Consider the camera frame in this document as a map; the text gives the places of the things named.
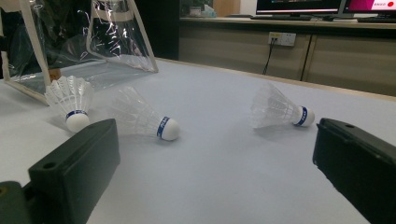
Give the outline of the white wall socket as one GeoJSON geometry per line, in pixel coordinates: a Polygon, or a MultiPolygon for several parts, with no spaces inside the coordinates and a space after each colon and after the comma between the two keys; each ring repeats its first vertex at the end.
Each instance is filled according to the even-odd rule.
{"type": "Polygon", "coordinates": [[[296,34],[270,32],[268,36],[269,45],[277,45],[284,47],[293,47],[296,39],[296,34]]]}

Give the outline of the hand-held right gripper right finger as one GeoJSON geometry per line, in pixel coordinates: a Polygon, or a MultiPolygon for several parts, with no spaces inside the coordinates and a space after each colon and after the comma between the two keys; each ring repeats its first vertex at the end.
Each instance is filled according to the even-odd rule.
{"type": "Polygon", "coordinates": [[[395,146],[354,125],[322,119],[313,163],[371,224],[396,224],[395,146]]]}

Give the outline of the monitor with pink screen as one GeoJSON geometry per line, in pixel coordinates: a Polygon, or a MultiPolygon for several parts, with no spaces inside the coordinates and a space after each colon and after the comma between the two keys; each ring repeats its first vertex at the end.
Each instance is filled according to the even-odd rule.
{"type": "Polygon", "coordinates": [[[346,0],[345,13],[396,14],[396,0],[346,0]]]}

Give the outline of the white table cover board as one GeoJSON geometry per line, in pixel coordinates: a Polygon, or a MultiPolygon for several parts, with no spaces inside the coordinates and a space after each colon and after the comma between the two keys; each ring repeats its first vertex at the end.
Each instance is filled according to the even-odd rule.
{"type": "MultiPolygon", "coordinates": [[[[120,166],[87,224],[369,223],[313,164],[315,123],[250,127],[251,100],[267,80],[158,65],[121,84],[177,120],[180,137],[120,138],[120,166]]],[[[396,102],[271,83],[316,122],[342,120],[396,146],[396,102]]],[[[0,81],[0,182],[26,184],[27,169],[68,139],[53,116],[0,81]]]]}

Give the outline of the white shuttlecock blue band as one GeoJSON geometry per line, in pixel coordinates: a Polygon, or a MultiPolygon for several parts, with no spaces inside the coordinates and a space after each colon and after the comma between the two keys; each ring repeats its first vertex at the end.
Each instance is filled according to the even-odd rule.
{"type": "Polygon", "coordinates": [[[116,120],[122,135],[157,137],[165,141],[179,137],[179,124],[158,113],[133,87],[118,90],[107,112],[116,120]]]}
{"type": "Polygon", "coordinates": [[[283,124],[308,127],[315,121],[315,113],[309,107],[296,105],[276,86],[267,82],[253,97],[250,120],[254,129],[283,124]]]}
{"type": "Polygon", "coordinates": [[[88,112],[93,96],[92,84],[74,76],[53,80],[45,92],[49,107],[59,113],[72,133],[78,133],[90,124],[88,112]]]}

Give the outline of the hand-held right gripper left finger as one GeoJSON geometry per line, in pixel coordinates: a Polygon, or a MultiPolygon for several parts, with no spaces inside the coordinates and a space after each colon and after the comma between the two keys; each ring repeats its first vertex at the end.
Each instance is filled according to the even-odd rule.
{"type": "Polygon", "coordinates": [[[45,224],[86,224],[120,164],[117,124],[95,122],[29,169],[45,224]]]}

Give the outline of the black keyboard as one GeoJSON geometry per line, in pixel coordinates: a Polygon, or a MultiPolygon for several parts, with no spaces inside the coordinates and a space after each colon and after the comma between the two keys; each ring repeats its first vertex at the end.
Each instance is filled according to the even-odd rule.
{"type": "Polygon", "coordinates": [[[253,16],[251,20],[261,20],[261,21],[311,21],[310,16],[301,15],[275,15],[275,16],[253,16]]]}
{"type": "Polygon", "coordinates": [[[396,18],[383,18],[383,17],[357,18],[357,22],[365,22],[365,23],[396,23],[396,18]]]}

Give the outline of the beige wooden cabinet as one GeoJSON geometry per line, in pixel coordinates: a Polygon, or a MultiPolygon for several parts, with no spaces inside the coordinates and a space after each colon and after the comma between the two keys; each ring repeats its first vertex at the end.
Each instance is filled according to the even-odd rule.
{"type": "Polygon", "coordinates": [[[183,62],[396,96],[396,23],[182,18],[183,62]],[[293,33],[293,47],[268,44],[293,33]]]}

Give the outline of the clear plastic bag beige trim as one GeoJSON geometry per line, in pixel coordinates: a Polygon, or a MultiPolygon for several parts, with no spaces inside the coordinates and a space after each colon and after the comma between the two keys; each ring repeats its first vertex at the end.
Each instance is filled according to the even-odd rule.
{"type": "Polygon", "coordinates": [[[41,102],[62,76],[104,89],[157,71],[134,0],[0,0],[3,80],[41,102]]]}

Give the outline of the brown wooden panel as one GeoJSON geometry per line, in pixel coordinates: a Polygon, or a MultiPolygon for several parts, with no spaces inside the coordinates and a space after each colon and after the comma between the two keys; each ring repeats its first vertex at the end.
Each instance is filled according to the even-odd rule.
{"type": "Polygon", "coordinates": [[[218,17],[225,17],[240,12],[240,0],[213,0],[213,8],[218,17]]]}

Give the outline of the pale blue plastic packet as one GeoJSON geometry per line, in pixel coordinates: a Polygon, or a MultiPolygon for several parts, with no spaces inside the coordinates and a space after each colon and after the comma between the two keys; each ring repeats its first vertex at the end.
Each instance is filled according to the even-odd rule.
{"type": "Polygon", "coordinates": [[[190,7],[191,17],[203,17],[203,18],[216,18],[216,11],[209,5],[202,5],[197,7],[190,7]]]}

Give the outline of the black computer monitor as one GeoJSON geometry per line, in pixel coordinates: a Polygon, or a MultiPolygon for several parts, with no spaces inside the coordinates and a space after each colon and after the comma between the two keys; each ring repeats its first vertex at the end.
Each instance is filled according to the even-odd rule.
{"type": "Polygon", "coordinates": [[[256,14],[333,14],[343,0],[257,0],[256,14]]]}

